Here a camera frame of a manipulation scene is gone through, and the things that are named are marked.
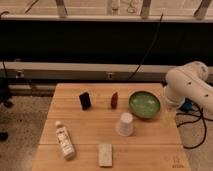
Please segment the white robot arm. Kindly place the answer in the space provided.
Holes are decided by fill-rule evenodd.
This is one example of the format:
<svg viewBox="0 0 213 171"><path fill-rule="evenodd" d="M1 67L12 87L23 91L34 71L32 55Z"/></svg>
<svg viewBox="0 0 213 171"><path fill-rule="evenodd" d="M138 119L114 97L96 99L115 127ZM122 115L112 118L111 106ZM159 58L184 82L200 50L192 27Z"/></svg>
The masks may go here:
<svg viewBox="0 0 213 171"><path fill-rule="evenodd" d="M213 114L213 87L206 83L208 67L194 61L170 69L165 80L163 101L168 110L180 108L188 98L198 104L208 114Z"/></svg>

